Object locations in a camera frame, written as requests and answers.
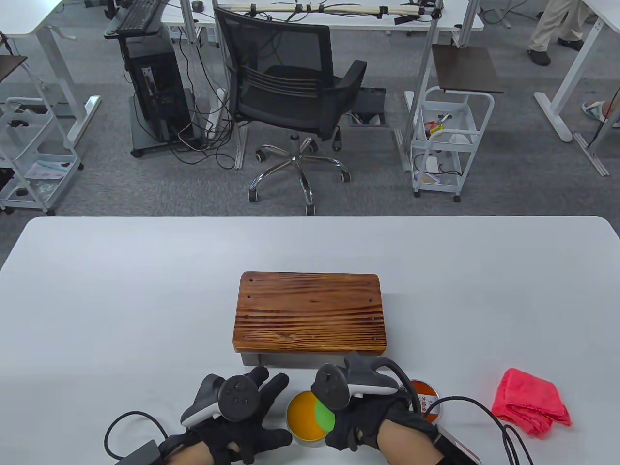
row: pink towel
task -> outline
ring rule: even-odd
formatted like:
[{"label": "pink towel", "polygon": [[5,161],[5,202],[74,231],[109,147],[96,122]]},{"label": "pink towel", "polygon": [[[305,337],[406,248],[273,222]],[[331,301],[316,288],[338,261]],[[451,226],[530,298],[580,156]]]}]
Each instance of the pink towel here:
[{"label": "pink towel", "polygon": [[537,438],[548,434],[553,422],[572,424],[556,385],[516,368],[504,373],[491,411]]}]

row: wood grain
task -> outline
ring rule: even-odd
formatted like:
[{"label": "wood grain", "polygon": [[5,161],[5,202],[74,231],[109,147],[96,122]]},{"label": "wood grain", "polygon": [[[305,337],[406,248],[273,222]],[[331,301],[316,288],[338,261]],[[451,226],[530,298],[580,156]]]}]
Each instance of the wood grain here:
[{"label": "wood grain", "polygon": [[246,272],[233,333],[237,352],[382,354],[377,275]]}]

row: shoe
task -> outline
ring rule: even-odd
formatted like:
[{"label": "shoe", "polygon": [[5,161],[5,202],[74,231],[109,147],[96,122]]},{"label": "shoe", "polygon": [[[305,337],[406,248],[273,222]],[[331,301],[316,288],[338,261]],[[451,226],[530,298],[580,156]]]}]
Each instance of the shoe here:
[{"label": "shoe", "polygon": [[528,50],[528,55],[530,60],[538,66],[549,66],[551,64],[551,59],[546,51]]},{"label": "shoe", "polygon": [[580,51],[583,47],[583,40],[564,40],[563,38],[558,37],[557,42],[563,47],[572,48],[577,51]]},{"label": "shoe", "polygon": [[[606,119],[603,116],[603,104],[604,102],[594,102],[593,104],[589,104],[588,102],[585,102],[582,105],[582,110],[590,118],[594,118],[596,121],[604,123]],[[620,120],[616,121],[613,127],[615,129],[620,128]]]}]

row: chair base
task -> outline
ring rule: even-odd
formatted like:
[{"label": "chair base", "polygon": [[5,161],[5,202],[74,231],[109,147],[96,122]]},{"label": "chair base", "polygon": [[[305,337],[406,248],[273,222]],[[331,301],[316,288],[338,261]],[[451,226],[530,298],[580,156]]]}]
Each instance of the chair base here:
[{"label": "chair base", "polygon": [[266,153],[272,153],[275,155],[280,155],[286,157],[287,160],[282,163],[278,163],[260,173],[252,183],[250,184],[250,190],[248,192],[248,200],[250,202],[257,202],[259,200],[259,194],[256,192],[256,188],[259,183],[263,181],[264,178],[269,176],[270,174],[276,173],[284,168],[292,166],[295,168],[297,175],[299,176],[299,184],[301,186],[302,191],[304,192],[304,196],[306,198],[306,215],[314,216],[314,201],[312,199],[312,187],[308,182],[308,178],[306,177],[306,173],[303,169],[304,161],[316,161],[321,163],[328,163],[332,166],[340,168],[340,180],[342,182],[350,182],[351,181],[351,173],[348,168],[344,166],[339,160],[330,157],[318,156],[314,155],[319,151],[319,146],[313,140],[312,137],[307,137],[303,142],[300,143],[299,134],[291,135],[291,150],[286,151],[279,147],[273,145],[261,145],[256,150],[256,159],[260,162],[263,162],[267,159]]}]

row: black glove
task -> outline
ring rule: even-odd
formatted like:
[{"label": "black glove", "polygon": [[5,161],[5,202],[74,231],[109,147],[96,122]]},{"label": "black glove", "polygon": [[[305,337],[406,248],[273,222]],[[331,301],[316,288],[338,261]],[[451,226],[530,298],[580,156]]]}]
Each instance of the black glove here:
[{"label": "black glove", "polygon": [[[215,465],[230,465],[231,462],[238,460],[243,460],[246,464],[254,463],[256,454],[290,445],[293,437],[289,431],[266,430],[262,426],[275,398],[287,385],[287,375],[280,373],[274,376],[260,390],[259,408],[247,420],[233,423],[224,417],[209,418],[190,428],[202,442],[209,446]],[[237,444],[239,452],[230,450],[228,448],[230,443]]]},{"label": "black glove", "polygon": [[410,397],[402,391],[390,396],[365,394],[362,398],[352,397],[345,409],[333,410],[336,423],[325,437],[325,444],[339,451],[348,447],[355,452],[361,444],[379,449],[377,434],[383,420],[421,431],[434,440],[437,429],[420,414],[410,411],[409,405]]}]

